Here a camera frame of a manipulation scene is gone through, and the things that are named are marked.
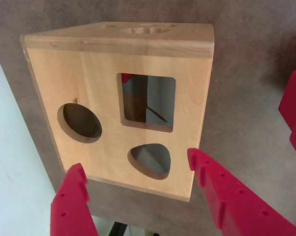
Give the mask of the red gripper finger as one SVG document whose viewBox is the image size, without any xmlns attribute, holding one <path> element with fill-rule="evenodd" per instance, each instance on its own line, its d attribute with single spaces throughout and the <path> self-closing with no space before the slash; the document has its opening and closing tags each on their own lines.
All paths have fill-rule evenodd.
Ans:
<svg viewBox="0 0 296 236">
<path fill-rule="evenodd" d="M 97 236 L 87 202 L 90 197 L 83 166 L 77 163 L 69 168 L 51 203 L 50 235 Z"/>
<path fill-rule="evenodd" d="M 187 151 L 214 224 L 224 236 L 296 236 L 296 226 L 205 152 Z"/>
</svg>

